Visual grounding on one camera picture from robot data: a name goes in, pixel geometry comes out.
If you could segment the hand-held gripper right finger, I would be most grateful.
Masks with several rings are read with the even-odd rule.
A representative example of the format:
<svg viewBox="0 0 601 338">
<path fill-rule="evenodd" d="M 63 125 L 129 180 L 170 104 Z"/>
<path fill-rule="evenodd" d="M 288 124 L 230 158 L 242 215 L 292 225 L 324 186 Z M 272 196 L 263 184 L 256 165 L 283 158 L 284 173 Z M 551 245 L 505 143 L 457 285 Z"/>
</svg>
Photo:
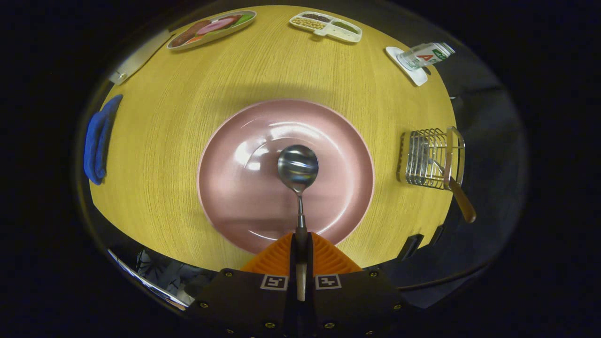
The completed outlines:
<svg viewBox="0 0 601 338">
<path fill-rule="evenodd" d="M 306 338 L 393 338 L 414 307 L 379 269 L 363 270 L 315 233 Z"/>
</svg>

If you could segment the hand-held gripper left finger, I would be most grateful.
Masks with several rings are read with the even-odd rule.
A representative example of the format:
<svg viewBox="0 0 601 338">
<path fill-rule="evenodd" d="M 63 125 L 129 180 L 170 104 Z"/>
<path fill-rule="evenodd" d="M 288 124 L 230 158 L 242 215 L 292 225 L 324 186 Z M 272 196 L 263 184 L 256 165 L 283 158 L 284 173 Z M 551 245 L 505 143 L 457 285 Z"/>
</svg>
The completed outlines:
<svg viewBox="0 0 601 338">
<path fill-rule="evenodd" d="M 295 236 L 273 242 L 242 269 L 224 268 L 186 285 L 186 317 L 198 338 L 296 338 Z"/>
</svg>

